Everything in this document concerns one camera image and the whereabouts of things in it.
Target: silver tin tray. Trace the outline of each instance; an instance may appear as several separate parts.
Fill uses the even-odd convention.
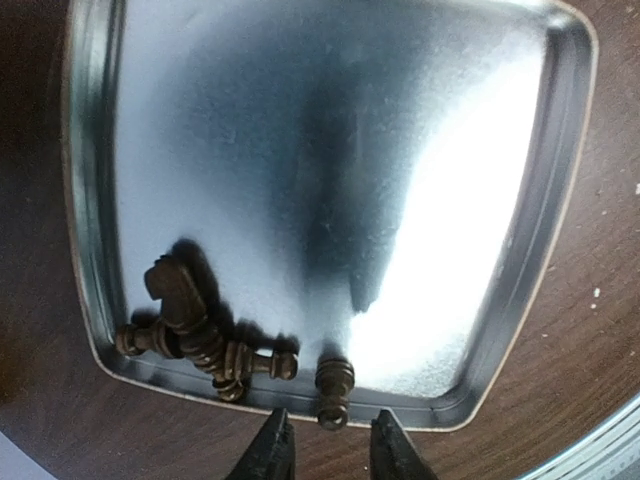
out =
[[[236,319],[300,344],[234,408],[312,418],[318,357],[354,425],[469,422],[566,207],[597,42],[551,1],[78,0],[64,125],[86,328],[115,378],[218,404],[210,377],[114,330],[195,242]]]

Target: brass pipe fitting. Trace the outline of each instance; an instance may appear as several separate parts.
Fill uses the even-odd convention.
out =
[[[156,320],[149,327],[124,325],[116,331],[116,349],[122,355],[141,355],[152,350],[167,358],[182,358],[178,336],[162,322]]]
[[[349,393],[355,385],[353,365],[344,359],[331,358],[318,363],[316,388],[318,423],[325,430],[340,430],[349,421]]]
[[[246,380],[254,373],[268,373],[271,378],[283,380],[296,376],[298,357],[295,354],[274,351],[271,357],[266,357],[244,343],[225,339],[208,317],[207,307],[189,270],[178,259],[160,257],[144,279],[151,298],[162,300],[160,320],[154,324],[157,332],[139,331],[131,325],[123,328],[116,336],[120,353],[139,355],[145,350],[157,349],[171,353],[169,358],[183,355],[196,368],[213,376],[219,398],[227,402],[242,397]],[[156,338],[170,334],[174,336],[170,345],[160,341],[165,337]]]

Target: tray rim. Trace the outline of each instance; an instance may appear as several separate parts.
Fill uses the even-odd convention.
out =
[[[507,4],[520,5],[518,0],[486,0],[486,2],[496,3],[496,4],[507,3]],[[429,0],[420,0],[420,3],[431,3],[431,2]],[[460,391],[458,389],[458,386],[462,384],[462,381],[460,381],[457,383],[458,386],[454,387],[450,392],[447,392],[443,396],[437,397],[436,399],[432,399],[432,400],[435,400],[435,406],[433,406],[433,404],[432,406],[425,406],[423,410],[425,411],[425,413],[429,412],[430,410],[429,412],[431,413],[430,416],[433,417],[435,416],[435,412],[437,412],[438,410],[441,410],[441,409],[450,410],[452,408],[459,407],[463,403],[468,404],[469,402],[471,402],[472,408],[466,409],[466,411],[463,411],[462,415],[458,415],[458,417],[461,417],[461,418],[459,418],[457,421],[446,422],[446,424],[440,425],[440,426],[438,426],[437,423],[435,426],[415,427],[415,426],[408,425],[406,429],[410,431],[450,432],[466,426],[468,423],[470,423],[473,420],[478,410],[481,408],[483,402],[485,401],[489,391],[491,390],[498,375],[500,374],[500,371],[502,370],[516,340],[518,339],[520,331],[524,325],[524,322],[527,319],[527,316],[531,310],[531,307],[533,305],[537,292],[544,278],[545,272],[548,268],[551,255],[553,254],[556,241],[560,234],[561,227],[562,227],[566,212],[568,210],[569,199],[571,197],[571,193],[575,184],[578,167],[581,160],[581,153],[585,143],[586,132],[588,130],[591,103],[592,103],[593,92],[595,88],[595,76],[597,72],[599,43],[598,43],[597,34],[593,24],[586,17],[586,15],[584,15],[581,11],[560,0],[545,0],[544,3],[545,3],[545,8],[547,8],[549,12],[564,14],[566,16],[566,18],[564,19],[565,21],[570,19],[574,25],[577,25],[578,28],[581,28],[582,30],[584,30],[584,33],[586,34],[586,37],[589,42],[589,47],[590,47],[588,52],[590,57],[590,62],[589,62],[590,65],[589,65],[589,81],[588,81],[588,84],[586,85],[587,86],[586,97],[582,97],[584,102],[583,109],[581,112],[582,118],[577,122],[578,125],[581,126],[581,128],[579,129],[580,132],[577,137],[577,141],[574,143],[574,148],[573,148],[574,153],[572,155],[572,158],[570,158],[569,161],[567,162],[567,166],[566,166],[567,173],[562,177],[564,179],[564,182],[563,182],[564,186],[560,190],[559,196],[556,198],[554,211],[552,211],[550,214],[552,218],[552,225],[550,228],[550,232],[548,234],[548,239],[545,242],[543,242],[544,243],[543,255],[538,263],[537,273],[535,273],[535,279],[534,279],[533,285],[531,288],[527,289],[528,295],[526,295],[524,308],[522,310],[522,314],[520,315],[518,322],[514,327],[515,329],[513,330],[513,333],[510,335],[511,340],[507,344],[506,348],[501,349],[502,351],[501,359],[498,362],[497,367],[494,369],[489,381],[484,382],[484,386],[479,389],[480,391],[478,391],[477,388],[473,388],[473,387],[468,388],[466,391]],[[70,237],[74,274],[76,277],[76,285],[78,288],[78,296],[79,296],[81,307],[82,307],[85,330],[89,340],[89,345],[91,348],[92,355],[94,357],[94,360],[98,364],[98,366],[102,370],[104,370],[108,375],[110,375],[111,377],[117,380],[125,381],[127,383],[142,386],[142,387],[151,389],[153,391],[170,394],[173,396],[189,399],[192,401],[197,401],[200,403],[217,405],[225,408],[246,411],[246,412],[267,414],[268,413],[268,411],[266,410],[267,407],[254,407],[254,406],[242,405],[242,404],[224,403],[224,402],[218,401],[214,397],[205,398],[205,397],[200,397],[198,395],[193,395],[185,392],[178,392],[178,391],[160,387],[157,385],[152,385],[148,382],[138,380],[132,376],[127,376],[126,374],[120,373],[115,368],[107,365],[105,358],[103,358],[101,351],[99,350],[98,345],[96,344],[95,336],[93,334],[95,325],[91,321],[92,315],[100,315],[103,318],[111,316],[111,320],[110,320],[111,323],[118,324],[119,320],[122,320],[122,319],[119,319],[118,317],[114,316],[111,310],[113,309],[113,303],[116,304],[116,308],[115,308],[116,310],[118,309],[118,304],[122,305],[123,299],[124,299],[124,293],[122,292],[122,289],[119,286],[117,280],[115,284],[109,281],[109,280],[117,279],[117,277],[119,276],[119,271],[117,267],[119,265],[119,260],[116,262],[112,260],[110,262],[111,264],[116,265],[115,268],[113,267],[113,265],[107,268],[107,271],[110,273],[110,275],[107,275],[107,276],[110,278],[107,279],[106,282],[111,283],[111,285],[109,285],[109,290],[110,290],[109,294],[107,294],[105,291],[107,289],[105,288],[105,281],[104,281],[105,279],[103,278],[103,276],[98,275],[98,270],[100,270],[101,267],[103,269],[105,267],[104,265],[100,265],[101,259],[96,258],[96,256],[101,256],[102,259],[104,259],[106,258],[105,257],[106,254],[110,254],[110,258],[113,258],[114,256],[118,258],[119,255],[118,255],[117,247],[115,248],[115,251],[114,251],[113,244],[112,244],[111,245],[112,248],[110,250],[109,241],[105,242],[105,244],[102,244],[102,242],[100,242],[100,244],[96,244],[94,242],[94,244],[90,246],[87,244],[86,238],[84,240],[81,238],[81,235],[86,236],[86,230],[87,230],[86,228],[85,229],[82,228],[83,225],[84,226],[87,225],[86,223],[82,224],[82,221],[86,220],[88,217],[90,218],[92,213],[98,216],[98,220],[102,220],[104,212],[101,212],[100,214],[98,214],[97,213],[98,207],[95,204],[96,203],[95,198],[93,199],[94,200],[93,204],[91,202],[91,199],[88,198],[90,195],[87,194],[86,190],[89,190],[91,193],[91,189],[90,188],[87,189],[86,188],[87,185],[79,186],[80,185],[79,182],[81,182],[79,174],[85,173],[84,167],[86,167],[87,160],[84,155],[81,155],[80,158],[76,158],[77,155],[74,155],[74,151],[80,150],[84,154],[87,152],[87,148],[90,148],[92,152],[91,157],[93,158],[93,162],[94,162],[92,166],[95,168],[98,162],[97,160],[98,155],[96,155],[96,153],[100,149],[101,144],[94,142],[93,140],[95,138],[87,140],[85,138],[82,138],[82,135],[78,137],[78,129],[74,130],[73,128],[72,116],[75,110],[73,108],[72,101],[76,99],[76,96],[74,95],[74,85],[75,85],[74,80],[76,80],[74,78],[74,74],[77,74],[77,68],[74,69],[73,59],[75,58],[75,55],[77,53],[82,53],[81,47],[78,47],[78,43],[80,43],[78,42],[78,40],[88,30],[86,28],[86,24],[90,23],[91,21],[98,22],[96,25],[94,25],[94,27],[98,26],[100,28],[91,29],[91,32],[94,35],[94,37],[96,36],[96,32],[98,32],[98,36],[101,35],[100,40],[103,40],[104,43],[99,45],[94,45],[95,42],[93,42],[92,40],[91,42],[92,48],[90,53],[93,56],[96,54],[96,50],[97,50],[98,52],[97,54],[101,55],[102,61],[97,65],[98,68],[95,71],[91,69],[87,69],[87,70],[91,70],[94,74],[99,74],[99,77],[100,77],[99,86],[100,86],[101,94],[105,93],[104,91],[105,86],[108,89],[116,89],[117,88],[117,82],[116,82],[117,65],[119,60],[119,44],[120,44],[120,36],[121,36],[120,34],[125,21],[125,15],[124,15],[125,9],[126,9],[126,0],[110,0],[108,2],[102,2],[99,0],[72,0],[72,4],[68,11],[63,69],[62,69],[62,75],[63,75],[62,94],[61,94],[62,158],[63,158],[64,193],[65,193],[65,201],[66,201],[67,224],[68,224],[69,237]],[[82,25],[80,25],[81,23],[80,19],[84,20],[84,23]],[[551,25],[551,21],[549,20],[547,25],[547,32],[551,31],[553,28],[554,26]],[[101,100],[103,102],[100,106],[105,108],[107,111],[110,108],[112,108],[112,105],[108,101],[104,102],[104,98],[101,97]],[[536,120],[535,120],[536,125],[541,120],[539,118],[540,113],[541,112],[540,112],[540,106],[539,106],[536,109]],[[109,133],[110,128],[112,128],[111,122],[105,122],[105,123],[106,125],[102,125],[101,127],[103,129],[101,133]],[[108,137],[108,135],[103,135],[102,137],[96,137],[96,138],[102,138],[104,140],[105,137]],[[85,143],[89,143],[90,146],[86,147],[84,145]],[[528,158],[526,162],[527,166],[525,168],[528,169],[531,163],[532,163],[531,159]],[[554,173],[555,169],[556,167],[554,166],[550,172]],[[526,184],[525,182],[526,182],[526,178],[523,180],[522,185],[525,185]],[[520,209],[523,190],[524,189],[521,187],[518,202],[516,204],[514,212],[518,212]],[[541,207],[542,212],[540,213],[539,218],[542,218],[545,214],[543,207],[544,205]],[[512,220],[512,224],[509,227],[509,232],[511,232],[512,229],[514,228],[515,219],[517,218],[519,218],[519,216],[515,214],[514,220]],[[112,222],[111,225],[115,226],[117,225],[117,223]],[[98,230],[98,235],[97,235],[98,238],[102,239],[102,234],[104,233],[103,230],[105,229],[103,229],[101,226],[98,226],[97,230]],[[539,238],[537,235],[534,235],[531,238],[530,243],[533,245],[536,241],[539,241]],[[379,408],[379,406],[367,406],[367,408],[377,409]],[[305,420],[305,421],[314,420],[314,418],[307,415],[302,415],[302,414],[294,413],[294,414],[291,414],[290,416],[292,418]],[[349,426],[367,427],[368,424],[350,422]]]

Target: wooden table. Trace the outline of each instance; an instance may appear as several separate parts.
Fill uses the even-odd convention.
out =
[[[480,413],[454,433],[413,435],[445,480],[512,478],[640,390],[640,2],[574,3],[601,47],[577,185]],[[222,478],[263,416],[117,382],[91,357],[58,144],[64,19],[54,0],[5,0],[0,11],[0,430],[61,480]],[[368,431],[295,427],[300,478],[368,478]]]

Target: corroded brass part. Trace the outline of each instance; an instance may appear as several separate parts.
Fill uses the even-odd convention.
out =
[[[160,316],[178,335],[193,333],[207,323],[207,307],[187,268],[165,255],[144,274],[153,300],[162,300]]]
[[[353,366],[344,359],[321,361],[316,371],[320,392],[318,423],[325,430],[339,430],[349,421],[349,393],[355,385]]]
[[[289,352],[273,352],[267,357],[244,343],[229,342],[224,359],[225,378],[242,380],[253,373],[268,373],[271,378],[291,380],[298,373],[298,357]]]
[[[213,376],[221,400],[242,397],[253,373],[290,380],[298,371],[293,353],[258,355],[244,343],[228,341],[207,315],[206,305],[187,268],[177,259],[163,256],[145,273],[153,299],[162,300],[161,319],[178,337],[180,351],[203,372]]]
[[[141,355],[152,350],[167,358],[182,358],[177,335],[164,322],[156,320],[149,327],[125,325],[116,331],[116,349],[123,355]]]

